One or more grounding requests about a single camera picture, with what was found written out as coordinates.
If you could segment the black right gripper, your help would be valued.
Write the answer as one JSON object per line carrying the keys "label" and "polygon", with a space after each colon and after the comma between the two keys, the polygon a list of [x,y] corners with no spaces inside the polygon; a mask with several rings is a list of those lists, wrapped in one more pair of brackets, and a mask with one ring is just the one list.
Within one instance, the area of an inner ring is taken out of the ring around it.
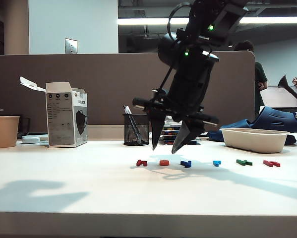
{"label": "black right gripper", "polygon": [[202,101],[210,81],[211,71],[217,60],[206,59],[182,62],[166,92],[157,89],[151,99],[134,98],[134,107],[141,108],[148,115],[152,128],[152,150],[155,150],[164,127],[165,117],[181,121],[181,128],[172,147],[172,154],[202,134],[204,123],[217,125],[215,116],[202,112]]}

